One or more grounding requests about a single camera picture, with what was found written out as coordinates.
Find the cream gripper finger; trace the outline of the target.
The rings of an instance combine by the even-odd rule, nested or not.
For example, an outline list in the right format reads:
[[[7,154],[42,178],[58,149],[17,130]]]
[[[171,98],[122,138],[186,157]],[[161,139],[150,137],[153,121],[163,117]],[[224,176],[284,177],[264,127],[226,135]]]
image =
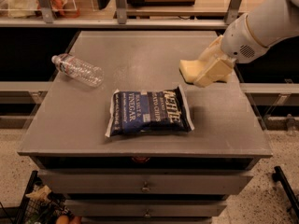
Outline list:
[[[235,61],[216,58],[214,61],[200,62],[200,70],[193,84],[197,87],[207,87],[217,81],[223,81],[229,76],[235,66]]]
[[[223,55],[221,41],[223,36],[218,36],[198,57],[200,61],[209,62],[213,59],[220,58]]]

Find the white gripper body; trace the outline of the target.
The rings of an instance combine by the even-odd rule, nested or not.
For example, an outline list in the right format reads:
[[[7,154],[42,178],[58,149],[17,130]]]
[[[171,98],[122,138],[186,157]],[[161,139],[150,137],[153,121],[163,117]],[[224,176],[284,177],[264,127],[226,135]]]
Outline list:
[[[256,40],[249,28],[248,15],[243,14],[226,29],[221,50],[238,63],[251,63],[269,50]]]

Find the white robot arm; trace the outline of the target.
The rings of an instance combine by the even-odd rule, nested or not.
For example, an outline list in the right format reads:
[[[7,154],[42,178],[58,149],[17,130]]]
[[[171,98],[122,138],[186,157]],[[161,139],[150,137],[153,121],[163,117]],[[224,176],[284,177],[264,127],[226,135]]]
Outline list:
[[[203,69],[192,82],[206,87],[225,80],[236,63],[250,63],[277,43],[299,36],[299,0],[264,0],[233,21],[199,56]]]

